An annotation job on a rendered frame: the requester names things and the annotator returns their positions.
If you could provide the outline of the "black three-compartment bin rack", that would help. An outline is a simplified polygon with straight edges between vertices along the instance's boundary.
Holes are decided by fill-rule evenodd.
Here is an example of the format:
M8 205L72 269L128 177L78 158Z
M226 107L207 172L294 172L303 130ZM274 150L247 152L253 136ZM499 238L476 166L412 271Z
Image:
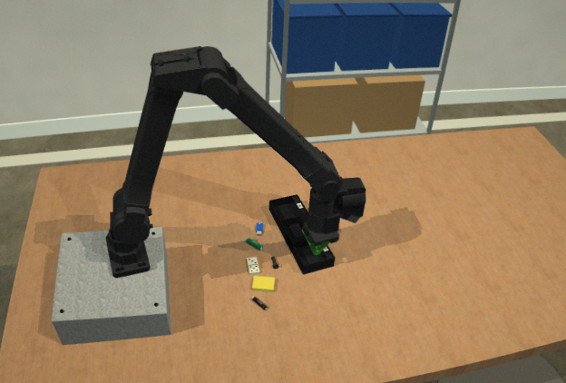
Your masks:
M299 225L299 214L307 209L297 194L269 201L269 210L303 275L334 267L335 256L328 245L318 255L310 249Z

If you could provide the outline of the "green battery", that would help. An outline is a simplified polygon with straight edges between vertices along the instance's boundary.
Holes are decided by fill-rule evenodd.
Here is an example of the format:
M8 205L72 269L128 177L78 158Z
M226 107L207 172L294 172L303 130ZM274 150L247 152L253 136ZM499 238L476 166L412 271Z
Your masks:
M255 242L254 240L252 240L250 238L246 238L246 243L248 243L249 245L253 246L254 248L256 248L258 250L263 249L262 245L260 245L259 243Z

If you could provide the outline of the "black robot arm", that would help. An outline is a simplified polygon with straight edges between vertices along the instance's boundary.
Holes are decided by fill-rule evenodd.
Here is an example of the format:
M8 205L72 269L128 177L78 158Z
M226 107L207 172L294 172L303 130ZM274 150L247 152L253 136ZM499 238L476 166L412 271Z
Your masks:
M230 67L220 50L198 46L155 53L125 182L112 198L106 243L114 278L150 270L143 242L153 228L151 192L183 92L207 95L288 161L312 187L309 210L317 216L333 212L327 217L325 234L338 231L340 218L356 223L363 217L366 188L362 180L339 177L333 161Z

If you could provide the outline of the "yellow sticky note pad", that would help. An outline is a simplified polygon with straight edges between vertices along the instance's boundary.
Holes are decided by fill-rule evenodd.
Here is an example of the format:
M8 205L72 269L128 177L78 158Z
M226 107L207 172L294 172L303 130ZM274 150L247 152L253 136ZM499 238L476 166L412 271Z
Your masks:
M256 291L274 291L275 278L254 276L252 290Z

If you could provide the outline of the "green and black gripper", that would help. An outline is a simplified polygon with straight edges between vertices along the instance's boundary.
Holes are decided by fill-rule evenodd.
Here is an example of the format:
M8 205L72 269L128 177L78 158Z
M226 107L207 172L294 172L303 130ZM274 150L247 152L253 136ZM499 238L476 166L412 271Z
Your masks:
M314 255L320 254L329 243L334 243L339 240L339 233L337 231L325 234L327 217L332 214L333 212L327 216L317 216L313 214L309 208L308 212L299 214L299 225Z

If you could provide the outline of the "white domino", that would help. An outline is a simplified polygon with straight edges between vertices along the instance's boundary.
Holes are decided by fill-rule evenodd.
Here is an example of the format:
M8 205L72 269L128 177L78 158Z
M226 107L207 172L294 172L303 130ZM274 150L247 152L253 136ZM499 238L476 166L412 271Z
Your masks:
M249 275L259 274L259 265L257 257L247 258L247 263L249 267Z

